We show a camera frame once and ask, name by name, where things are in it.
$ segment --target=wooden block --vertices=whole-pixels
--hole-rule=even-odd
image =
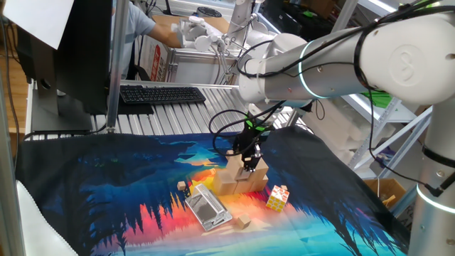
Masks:
[[[261,181],[264,178],[265,174],[267,174],[268,170],[268,165],[265,163],[264,159],[261,158],[261,160],[259,160],[259,163],[257,163],[256,171],[250,175],[248,181]]]
[[[213,179],[213,192],[217,196],[233,195],[237,182],[227,171],[217,171]]]
[[[248,193],[248,192],[250,192],[252,185],[253,185],[252,181],[238,181],[237,187],[234,190],[234,194]]]
[[[267,175],[265,175],[261,181],[253,181],[250,192],[263,191],[267,182],[269,182],[269,177],[267,177]]]
[[[228,150],[226,152],[226,154],[234,154],[234,151],[233,150]],[[229,161],[229,159],[231,158],[232,156],[226,156],[226,159]]]
[[[177,188],[178,188],[180,191],[184,191],[185,188],[186,188],[185,181],[179,181],[179,182],[177,183]]]
[[[237,225],[239,225],[240,229],[247,228],[250,225],[250,223],[251,223],[251,219],[246,214],[237,218]]]
[[[230,174],[232,179],[237,180],[243,171],[242,155],[231,156],[226,165],[226,171]]]

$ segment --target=white paper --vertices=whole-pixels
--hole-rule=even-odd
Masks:
[[[26,187],[17,181],[23,243],[27,256],[77,256],[77,253],[45,220]]]
[[[58,49],[74,0],[6,0],[4,15]]]

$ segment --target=table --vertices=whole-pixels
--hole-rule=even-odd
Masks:
[[[207,99],[204,103],[154,105],[155,114],[120,114],[117,118],[116,133],[136,135],[172,135],[172,134],[197,134],[208,133],[210,119],[223,110],[235,109],[247,112],[247,104],[242,100],[236,85],[198,85],[198,84],[176,84],[167,82],[142,82],[142,81],[121,81],[121,85],[144,85],[147,87],[197,87]],[[31,132],[31,108],[33,101],[33,86],[28,89],[26,134]],[[274,123],[275,128],[282,128],[289,119],[289,111],[278,115]],[[213,122],[213,130],[217,130],[226,124],[242,119],[241,114],[227,113]],[[93,131],[98,130],[106,123],[104,115],[92,116]],[[227,128],[226,132],[241,132],[242,124],[236,124]],[[61,135],[40,135],[34,136],[32,140],[57,139],[74,137],[74,134]]]

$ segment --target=cardboard box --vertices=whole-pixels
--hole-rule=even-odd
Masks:
[[[369,188],[376,194],[378,193],[378,180],[363,180]],[[382,178],[379,182],[379,198],[381,201],[389,199],[391,196],[395,196],[395,200],[388,203],[386,206],[390,209],[394,204],[396,204],[401,197],[406,193],[406,190],[401,186],[401,184],[394,178]]]
[[[371,179],[371,180],[363,180],[368,187],[375,193],[378,193],[378,180]],[[406,193],[406,190],[401,186],[401,184],[395,180],[394,178],[383,178],[380,179],[379,182],[379,189],[380,189],[380,197],[381,200],[386,200],[390,196],[395,195],[396,199],[387,204],[387,208],[390,209],[394,204],[396,204],[401,197]],[[404,210],[400,216],[398,216],[398,221],[401,222],[409,231],[412,229],[412,219],[414,217],[414,208],[415,202],[411,203],[406,210]]]

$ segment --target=rubik's cube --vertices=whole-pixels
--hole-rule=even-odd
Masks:
[[[286,205],[288,197],[289,197],[288,191],[285,191],[283,188],[275,186],[272,192],[270,193],[266,207],[281,213],[283,211],[284,205]]]

